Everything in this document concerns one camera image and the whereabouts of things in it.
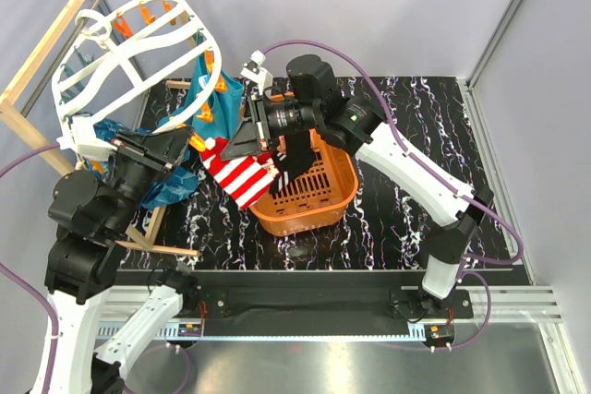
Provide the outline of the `red white striped sock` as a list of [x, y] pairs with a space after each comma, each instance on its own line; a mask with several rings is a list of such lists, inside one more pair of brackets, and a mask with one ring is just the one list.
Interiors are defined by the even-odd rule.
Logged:
[[268, 193], [279, 170], [270, 155], [246, 156], [224, 161], [221, 157], [229, 140], [209, 137], [200, 153], [204, 168], [240, 209], [255, 204]]

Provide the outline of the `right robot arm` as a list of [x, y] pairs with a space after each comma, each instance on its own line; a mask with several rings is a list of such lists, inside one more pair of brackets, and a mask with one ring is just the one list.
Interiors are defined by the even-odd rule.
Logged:
[[395, 136], [378, 101], [343, 97], [332, 67], [317, 55], [301, 55], [288, 63], [294, 95], [272, 101], [272, 76], [263, 68], [264, 60], [263, 53], [255, 52], [242, 68], [242, 77], [255, 82], [259, 91], [247, 99], [246, 116], [223, 149], [223, 160], [272, 152], [281, 137], [313, 129], [328, 145], [387, 175], [435, 223], [419, 251], [425, 275], [416, 303], [428, 316], [443, 315], [452, 306], [468, 244], [492, 202], [490, 188], [474, 190]]

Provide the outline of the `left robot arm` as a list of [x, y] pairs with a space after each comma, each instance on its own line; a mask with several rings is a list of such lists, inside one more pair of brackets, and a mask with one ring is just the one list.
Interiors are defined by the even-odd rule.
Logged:
[[50, 323], [34, 393], [121, 393], [133, 364], [174, 316], [199, 307], [198, 281], [167, 269], [143, 305], [105, 344], [95, 344], [102, 310], [126, 254], [124, 234], [150, 187], [183, 160], [194, 131], [119, 131], [108, 144], [108, 174], [86, 169], [54, 187], [48, 215], [58, 225], [44, 285]]

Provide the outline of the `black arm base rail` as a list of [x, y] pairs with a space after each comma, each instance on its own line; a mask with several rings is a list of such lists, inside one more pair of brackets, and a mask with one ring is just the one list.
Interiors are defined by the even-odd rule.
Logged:
[[303, 340], [393, 336], [409, 320], [473, 318], [466, 290], [436, 314], [418, 301], [423, 274], [408, 270], [198, 271], [207, 339]]

